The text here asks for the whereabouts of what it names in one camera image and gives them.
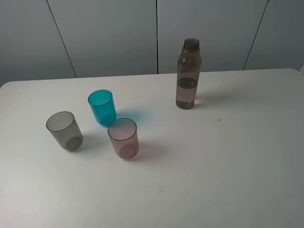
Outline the grey translucent plastic cup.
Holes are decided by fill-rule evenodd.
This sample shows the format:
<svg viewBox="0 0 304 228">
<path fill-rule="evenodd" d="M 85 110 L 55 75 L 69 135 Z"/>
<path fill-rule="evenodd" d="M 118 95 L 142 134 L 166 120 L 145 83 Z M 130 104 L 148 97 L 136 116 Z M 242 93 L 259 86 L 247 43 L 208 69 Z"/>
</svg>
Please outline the grey translucent plastic cup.
<svg viewBox="0 0 304 228">
<path fill-rule="evenodd" d="M 83 135 L 75 116 L 69 111 L 61 111 L 50 116 L 46 128 L 64 150 L 74 151 L 83 142 Z"/>
</svg>

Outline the pink translucent plastic cup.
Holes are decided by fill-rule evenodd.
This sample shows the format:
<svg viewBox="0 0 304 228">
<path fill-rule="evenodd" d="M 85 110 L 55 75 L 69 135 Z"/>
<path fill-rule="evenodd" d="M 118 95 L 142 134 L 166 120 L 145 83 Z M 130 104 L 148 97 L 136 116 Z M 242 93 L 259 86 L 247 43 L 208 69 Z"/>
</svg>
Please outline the pink translucent plastic cup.
<svg viewBox="0 0 304 228">
<path fill-rule="evenodd" d="M 112 122 L 107 130 L 118 157 L 129 160 L 139 150 L 137 125 L 129 118 L 120 118 Z"/>
</svg>

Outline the teal translucent plastic cup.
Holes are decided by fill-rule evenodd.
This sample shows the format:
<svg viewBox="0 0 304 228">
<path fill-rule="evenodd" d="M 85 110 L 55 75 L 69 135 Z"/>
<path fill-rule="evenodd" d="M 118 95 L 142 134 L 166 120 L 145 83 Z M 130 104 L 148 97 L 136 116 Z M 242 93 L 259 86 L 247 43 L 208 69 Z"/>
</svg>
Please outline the teal translucent plastic cup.
<svg viewBox="0 0 304 228">
<path fill-rule="evenodd" d="M 88 103 L 101 126 L 108 127 L 116 120 L 113 94 L 110 91 L 102 89 L 92 92 L 88 97 Z"/>
</svg>

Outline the brown translucent plastic bottle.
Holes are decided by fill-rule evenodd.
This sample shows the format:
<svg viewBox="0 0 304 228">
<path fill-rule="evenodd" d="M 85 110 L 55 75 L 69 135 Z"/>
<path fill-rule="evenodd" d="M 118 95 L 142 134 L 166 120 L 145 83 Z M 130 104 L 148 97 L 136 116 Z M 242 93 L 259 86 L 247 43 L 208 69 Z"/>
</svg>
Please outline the brown translucent plastic bottle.
<svg viewBox="0 0 304 228">
<path fill-rule="evenodd" d="M 189 110 L 194 106 L 200 68 L 200 42 L 195 38 L 187 38 L 177 66 L 176 105 L 180 109 Z"/>
</svg>

